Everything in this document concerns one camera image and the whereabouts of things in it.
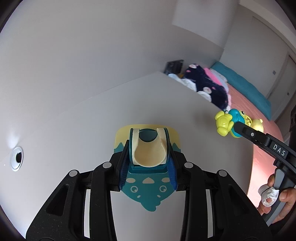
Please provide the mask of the person's right hand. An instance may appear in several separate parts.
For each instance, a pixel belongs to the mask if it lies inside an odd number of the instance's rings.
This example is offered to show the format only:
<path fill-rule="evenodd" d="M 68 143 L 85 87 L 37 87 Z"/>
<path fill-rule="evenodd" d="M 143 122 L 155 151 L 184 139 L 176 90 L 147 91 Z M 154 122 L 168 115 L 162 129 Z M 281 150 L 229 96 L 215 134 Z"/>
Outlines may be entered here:
<path fill-rule="evenodd" d="M 277 201 L 271 207 L 265 207 L 260 201 L 257 208 L 268 226 L 284 219 L 295 203 L 294 187 L 280 190 L 281 184 L 284 184 L 285 181 L 287 181 L 285 180 L 285 174 L 280 170 L 276 170 L 275 174 L 272 174 L 267 181 L 269 187 L 273 186 L 280 191 Z"/>

